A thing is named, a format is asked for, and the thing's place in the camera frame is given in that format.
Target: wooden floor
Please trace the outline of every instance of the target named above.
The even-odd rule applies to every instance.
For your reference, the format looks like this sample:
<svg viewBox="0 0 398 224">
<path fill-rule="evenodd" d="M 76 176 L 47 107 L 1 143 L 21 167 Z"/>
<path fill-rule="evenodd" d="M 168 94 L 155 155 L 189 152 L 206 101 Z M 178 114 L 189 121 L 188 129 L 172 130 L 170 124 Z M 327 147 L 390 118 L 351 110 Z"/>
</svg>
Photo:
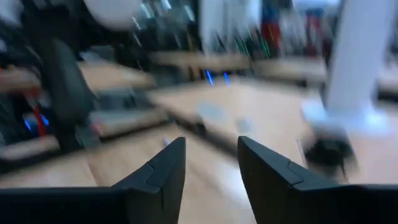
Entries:
<svg viewBox="0 0 398 224">
<path fill-rule="evenodd" d="M 113 185 L 178 136 L 187 138 L 180 223 L 255 223 L 236 160 L 174 125 L 7 174 L 0 188 Z"/>
</svg>

